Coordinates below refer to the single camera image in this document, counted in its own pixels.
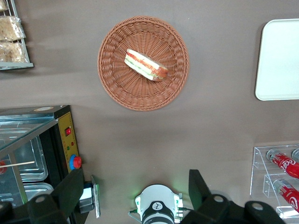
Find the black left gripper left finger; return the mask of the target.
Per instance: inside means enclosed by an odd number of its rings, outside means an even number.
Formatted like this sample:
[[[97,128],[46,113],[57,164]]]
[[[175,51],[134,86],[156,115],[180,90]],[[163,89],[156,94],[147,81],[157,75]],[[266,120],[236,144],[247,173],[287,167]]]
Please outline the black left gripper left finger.
[[[2,224],[66,224],[84,190],[82,169],[71,171],[50,194],[39,194],[22,206],[0,203]]]

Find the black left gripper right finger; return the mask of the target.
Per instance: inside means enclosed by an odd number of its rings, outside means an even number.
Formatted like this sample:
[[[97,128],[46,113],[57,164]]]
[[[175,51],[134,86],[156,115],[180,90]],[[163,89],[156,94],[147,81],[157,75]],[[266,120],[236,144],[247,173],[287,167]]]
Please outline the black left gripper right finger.
[[[220,194],[212,194],[200,172],[189,170],[189,197],[193,206],[182,224],[283,224],[268,204],[248,201],[241,207]]]

